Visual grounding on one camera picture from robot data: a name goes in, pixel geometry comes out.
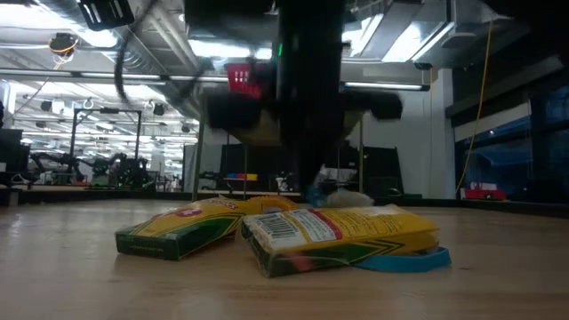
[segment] table surface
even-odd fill
[[[422,274],[335,268],[264,278],[241,244],[181,262],[116,253],[114,231],[173,201],[0,209],[2,319],[567,319],[569,220],[410,208],[453,265]]]

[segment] workbench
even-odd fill
[[[453,265],[335,268],[267,279],[240,243],[185,260],[116,253],[114,231],[185,204],[110,200],[0,208],[2,319],[566,319],[569,220],[408,208]]]

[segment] barcode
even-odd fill
[[[273,239],[296,236],[296,228],[279,214],[258,217],[260,227]]]

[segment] blue rubber band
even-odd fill
[[[353,266],[380,272],[426,272],[449,266],[451,263],[448,249],[438,247],[436,252],[420,256],[375,255]]]

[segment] ceiling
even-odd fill
[[[93,32],[86,28],[75,0],[36,2],[41,6],[0,4],[0,68],[47,70],[59,67],[63,71],[113,72],[116,47],[120,39],[131,32],[128,28]],[[131,0],[129,3],[135,15],[140,16],[143,2]],[[425,0],[423,4],[349,0],[348,9],[353,17],[342,35],[344,41],[351,42],[342,59],[342,78],[345,81],[423,84],[425,77],[412,67],[412,61],[452,68],[457,63],[476,62],[481,59],[478,53],[484,51],[478,44],[484,42],[487,33],[488,19],[485,15],[488,12],[477,0]],[[199,26],[190,26],[191,32],[187,33],[182,13],[181,0],[161,2],[152,16],[142,23],[141,32],[132,42],[129,50],[136,59],[131,65],[125,64],[125,72],[189,76],[195,72],[197,63],[210,58],[215,68],[210,74],[224,76],[224,63],[244,61],[250,54],[248,48],[209,34]],[[259,59],[270,57],[270,42],[276,33],[275,14],[268,14],[263,20],[227,20],[225,23],[263,44],[254,52]],[[508,19],[502,19],[496,25],[497,32],[505,39],[504,44],[515,40],[509,30],[518,32],[519,29],[515,28],[519,26]],[[470,32],[469,41],[452,47],[441,46],[457,30]],[[60,58],[47,47],[49,39],[58,32],[72,33],[80,39],[72,59],[60,66]],[[465,52],[472,60],[464,59]],[[26,80],[0,74],[2,78],[11,84],[16,96],[12,106],[12,111],[17,110],[13,126],[24,129],[26,138],[32,140],[33,147],[37,149],[48,146],[53,152],[68,151],[66,143],[72,129],[73,108],[124,108],[114,85],[102,81],[100,84],[92,81],[82,83],[81,79],[73,79],[73,83],[54,82],[39,74]],[[126,91],[133,101],[128,108],[142,113],[141,154],[151,157],[152,152],[164,152],[169,160],[180,161],[180,146],[196,141],[196,118],[199,117],[196,102],[173,103],[172,96],[177,94],[179,87],[169,82],[128,84]],[[58,106],[54,108],[56,112],[40,108],[46,100]],[[153,114],[156,104],[165,105],[163,116]],[[82,150],[86,155],[102,156],[113,151],[133,153],[128,136],[135,134],[136,124],[129,115],[94,112],[90,116],[91,119],[85,118],[77,128],[84,135],[76,142],[84,146]],[[100,124],[108,124],[108,128],[112,125],[113,129],[101,128]],[[190,131],[182,132],[182,124],[187,124]],[[42,132],[48,132],[48,135],[42,135]],[[113,134],[123,137],[111,137]],[[56,143],[57,147],[51,143],[53,138],[61,141]]]

